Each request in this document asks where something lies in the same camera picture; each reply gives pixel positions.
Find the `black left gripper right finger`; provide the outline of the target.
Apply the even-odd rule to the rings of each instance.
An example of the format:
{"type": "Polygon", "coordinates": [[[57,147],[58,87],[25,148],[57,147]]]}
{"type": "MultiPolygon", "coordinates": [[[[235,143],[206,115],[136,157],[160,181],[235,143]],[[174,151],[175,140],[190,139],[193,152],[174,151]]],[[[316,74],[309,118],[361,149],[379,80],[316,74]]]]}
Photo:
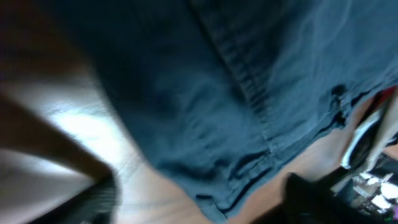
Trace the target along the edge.
{"type": "Polygon", "coordinates": [[[316,182],[297,174],[285,180],[283,201],[252,224],[373,224],[373,218],[361,214],[316,182]]]}

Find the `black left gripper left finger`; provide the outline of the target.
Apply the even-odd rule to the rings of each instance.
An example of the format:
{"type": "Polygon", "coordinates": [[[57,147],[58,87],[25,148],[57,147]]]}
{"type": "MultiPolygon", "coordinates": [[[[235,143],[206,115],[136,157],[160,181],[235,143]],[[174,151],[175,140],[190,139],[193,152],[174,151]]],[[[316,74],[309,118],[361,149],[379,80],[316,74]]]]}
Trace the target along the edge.
{"type": "Polygon", "coordinates": [[[109,175],[29,224],[110,224],[118,193],[109,175]]]}

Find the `navy blue shorts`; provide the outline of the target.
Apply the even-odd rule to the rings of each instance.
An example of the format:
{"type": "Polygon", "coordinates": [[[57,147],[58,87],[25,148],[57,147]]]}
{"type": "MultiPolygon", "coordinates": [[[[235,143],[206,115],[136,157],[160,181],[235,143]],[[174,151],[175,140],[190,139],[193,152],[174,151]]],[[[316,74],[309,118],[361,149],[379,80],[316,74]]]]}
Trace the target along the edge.
{"type": "Polygon", "coordinates": [[[222,223],[397,84],[395,0],[55,0],[147,161],[222,223]]]}

